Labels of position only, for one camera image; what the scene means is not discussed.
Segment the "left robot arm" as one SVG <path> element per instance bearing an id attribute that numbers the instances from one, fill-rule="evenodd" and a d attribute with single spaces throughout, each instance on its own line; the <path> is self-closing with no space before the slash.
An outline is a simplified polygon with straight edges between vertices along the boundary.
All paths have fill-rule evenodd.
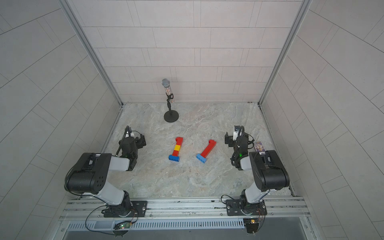
<path id="1" fill-rule="evenodd" d="M 107 181 L 109 172 L 129 172 L 138 160 L 138 149 L 146 146 L 145 136 L 125 134 L 119 141 L 116 157 L 110 153 L 84 153 L 65 177 L 65 190 L 78 196 L 94 197 L 107 205 L 111 214 L 125 216 L 131 212 L 128 192 L 119 190 Z"/>

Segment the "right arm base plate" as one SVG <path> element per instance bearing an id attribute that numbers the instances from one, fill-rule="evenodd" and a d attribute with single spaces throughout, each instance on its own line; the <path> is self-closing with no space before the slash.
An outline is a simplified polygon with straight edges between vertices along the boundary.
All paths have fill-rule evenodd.
<path id="1" fill-rule="evenodd" d="M 228 216 L 266 216 L 267 208 L 264 202 L 250 204 L 242 200 L 225 200 Z"/>

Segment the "red lego brick top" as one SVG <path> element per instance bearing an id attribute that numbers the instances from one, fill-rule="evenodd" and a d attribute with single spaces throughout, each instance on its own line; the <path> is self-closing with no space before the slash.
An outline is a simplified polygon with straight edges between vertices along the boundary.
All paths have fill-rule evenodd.
<path id="1" fill-rule="evenodd" d="M 176 145 L 178 145 L 178 146 L 182 146 L 182 144 L 183 144 L 183 138 L 182 137 L 177 137 L 176 138 Z"/>

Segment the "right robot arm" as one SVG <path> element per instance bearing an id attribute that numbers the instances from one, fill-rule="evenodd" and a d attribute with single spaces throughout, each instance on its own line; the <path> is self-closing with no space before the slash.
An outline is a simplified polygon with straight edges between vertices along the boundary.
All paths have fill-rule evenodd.
<path id="1" fill-rule="evenodd" d="M 231 164 L 239 171 L 251 170 L 254 182 L 242 191 L 240 206 L 244 212 L 259 207 L 270 191 L 278 191 L 290 184 L 290 178 L 275 150 L 252 152 L 249 135 L 240 132 L 225 134 L 225 144 L 234 149 Z"/>

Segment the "light blue lego brick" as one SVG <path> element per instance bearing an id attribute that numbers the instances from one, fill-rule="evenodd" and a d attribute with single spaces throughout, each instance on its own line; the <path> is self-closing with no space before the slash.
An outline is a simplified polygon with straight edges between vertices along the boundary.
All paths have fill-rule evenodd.
<path id="1" fill-rule="evenodd" d="M 202 163 L 206 163 L 206 161 L 207 161 L 207 159 L 204 157 L 204 156 L 202 156 L 201 154 L 197 154 L 197 159 L 199 160 L 199 161 L 201 161 Z"/>

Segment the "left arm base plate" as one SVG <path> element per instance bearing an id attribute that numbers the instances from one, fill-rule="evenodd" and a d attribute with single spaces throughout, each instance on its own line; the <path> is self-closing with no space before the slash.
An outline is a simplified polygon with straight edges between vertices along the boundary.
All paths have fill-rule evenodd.
<path id="1" fill-rule="evenodd" d="M 146 214 L 147 201 L 131 201 L 130 204 L 125 205 L 123 202 L 118 206 L 110 206 L 102 210 L 105 218 L 142 218 Z"/>

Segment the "dark blue lego brick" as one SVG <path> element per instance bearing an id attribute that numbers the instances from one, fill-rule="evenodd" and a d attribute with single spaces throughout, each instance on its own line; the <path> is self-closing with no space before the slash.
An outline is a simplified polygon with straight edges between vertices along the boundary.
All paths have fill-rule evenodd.
<path id="1" fill-rule="evenodd" d="M 174 161 L 174 162 L 179 162 L 180 161 L 180 157 L 179 156 L 169 155 L 169 160 L 170 161 Z"/>

